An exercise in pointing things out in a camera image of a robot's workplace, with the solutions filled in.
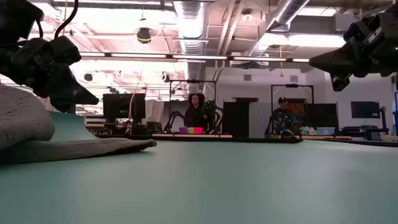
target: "green table surface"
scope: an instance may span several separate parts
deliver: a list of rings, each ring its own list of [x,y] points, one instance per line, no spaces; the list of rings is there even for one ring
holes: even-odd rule
[[[398,223],[398,149],[159,142],[0,168],[0,223]]]

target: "computer monitor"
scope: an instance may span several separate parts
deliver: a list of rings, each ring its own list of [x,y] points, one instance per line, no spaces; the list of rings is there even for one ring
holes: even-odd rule
[[[317,128],[338,128],[337,105],[315,103],[307,105],[307,123]]]
[[[380,119],[380,105],[375,101],[352,101],[351,116],[353,118],[377,118]]]
[[[131,93],[104,94],[104,117],[107,119],[128,118],[131,98]],[[141,122],[141,119],[144,119],[146,115],[145,106],[145,94],[136,93],[131,104],[131,118]]]

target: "gray fabric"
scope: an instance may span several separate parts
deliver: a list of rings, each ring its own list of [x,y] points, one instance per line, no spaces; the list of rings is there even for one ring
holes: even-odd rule
[[[28,139],[49,141],[50,113],[32,94],[0,84],[0,150]]]
[[[249,137],[263,138],[271,116],[270,103],[250,103],[249,105]]]
[[[27,141],[1,151],[0,164],[81,159],[138,152],[154,146],[156,146],[154,140],[133,141],[126,138],[68,142]]]
[[[0,84],[0,164],[80,159],[156,146],[153,140],[126,138],[49,142],[54,127],[49,111],[36,97]]]

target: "gray cloth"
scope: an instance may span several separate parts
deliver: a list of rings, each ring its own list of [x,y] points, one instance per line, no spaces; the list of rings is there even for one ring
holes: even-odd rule
[[[156,146],[153,140],[126,138],[49,142],[54,127],[49,111],[36,97],[0,84],[0,164],[107,156]]]
[[[55,128],[35,96],[0,84],[0,150],[28,139],[49,141]]]

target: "ceiling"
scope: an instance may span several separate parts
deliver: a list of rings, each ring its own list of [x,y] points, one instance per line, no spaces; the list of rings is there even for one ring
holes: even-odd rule
[[[41,22],[44,30],[44,38],[52,40],[55,29],[63,22],[66,15],[72,11],[71,0],[66,7],[65,0],[44,1],[31,0],[36,6],[44,10],[45,18]],[[78,47],[80,52],[112,52],[112,53],[158,53],[158,54],[180,54],[180,39],[178,39],[178,19],[173,11],[157,11],[140,8],[140,1],[123,0],[80,0],[80,8],[72,23],[66,27],[63,35],[69,37]],[[384,0],[315,0],[310,1],[303,8],[298,17],[311,18],[313,22],[331,19],[338,14],[355,14],[370,11],[390,4],[391,1]],[[244,20],[238,11],[239,4],[243,9],[251,9],[250,20]],[[205,33],[202,38],[205,44],[205,54],[218,55],[220,42],[224,42],[223,47],[226,54],[233,52],[246,52],[251,49],[259,39],[259,26],[264,23],[264,18],[277,8],[278,0],[216,0],[207,5]],[[171,2],[166,1],[165,5],[171,7]],[[223,35],[223,28],[228,16],[228,7],[233,6],[231,22],[229,23],[227,34],[231,32],[231,42],[226,45],[228,35],[224,41],[220,41]],[[149,44],[141,44],[137,40],[137,32],[140,27],[150,28],[152,40]],[[34,26],[30,38],[38,37],[38,28]],[[282,45],[276,49],[268,48],[266,54],[270,57],[295,57],[310,58],[336,47],[309,47],[297,45]],[[305,72],[310,69],[306,64],[283,64],[284,69],[302,69],[297,73]],[[96,95],[109,92],[109,86],[122,89],[121,91],[134,92],[136,87],[147,87],[150,96],[163,97],[169,94],[169,83],[162,81],[162,75],[170,75],[171,79],[185,79],[187,63],[181,62],[138,62],[131,60],[82,60],[74,64],[71,69],[79,82],[87,87]],[[280,63],[270,63],[267,73],[272,73],[276,68],[280,68]],[[239,78],[233,79],[224,77],[226,73],[239,74]],[[229,68],[224,71],[219,79],[220,83],[238,85],[242,82],[240,68]],[[93,81],[85,80],[85,75],[91,74]],[[272,78],[262,79],[262,82],[276,82],[279,75],[270,76]],[[2,82],[9,82],[7,78],[2,78]],[[187,94],[187,86],[179,84],[175,97],[183,97]]]

